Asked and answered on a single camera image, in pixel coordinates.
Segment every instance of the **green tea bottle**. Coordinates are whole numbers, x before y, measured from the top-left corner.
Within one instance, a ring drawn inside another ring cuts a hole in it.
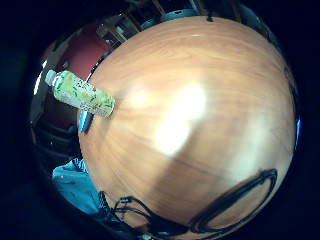
[[[113,96],[96,89],[70,71],[56,73],[49,70],[45,81],[52,86],[54,97],[61,102],[103,117],[108,117],[113,111]]]

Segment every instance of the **wooden table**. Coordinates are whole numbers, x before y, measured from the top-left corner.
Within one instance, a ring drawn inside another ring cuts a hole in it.
[[[184,225],[261,170],[277,169],[278,189],[295,141],[294,80],[286,67],[261,35],[221,18],[177,19],[132,37],[91,78],[116,98],[110,118],[95,116],[79,134],[97,188],[111,206],[132,195]],[[209,225],[240,220],[269,185]],[[145,223],[126,215],[132,226]]]

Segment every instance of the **dark background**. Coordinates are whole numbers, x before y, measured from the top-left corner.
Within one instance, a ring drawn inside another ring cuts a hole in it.
[[[273,200],[225,239],[317,238],[320,8],[311,0],[242,2],[264,19],[288,56],[300,93],[302,132],[288,175]],[[110,239],[99,225],[66,204],[42,174],[41,156],[31,150],[28,111],[44,48],[61,34],[127,5],[119,0],[30,0],[0,6],[0,238]]]

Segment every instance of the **bottle label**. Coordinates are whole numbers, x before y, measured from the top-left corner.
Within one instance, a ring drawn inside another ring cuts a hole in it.
[[[56,78],[54,96],[59,101],[103,117],[112,113],[115,99],[111,95],[96,89],[70,71],[63,71]]]

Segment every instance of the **blue jeans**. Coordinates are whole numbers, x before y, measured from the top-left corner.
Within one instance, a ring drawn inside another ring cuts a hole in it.
[[[83,159],[73,159],[52,172],[52,180],[57,190],[76,208],[104,221],[106,213],[101,210],[98,191],[95,188]]]

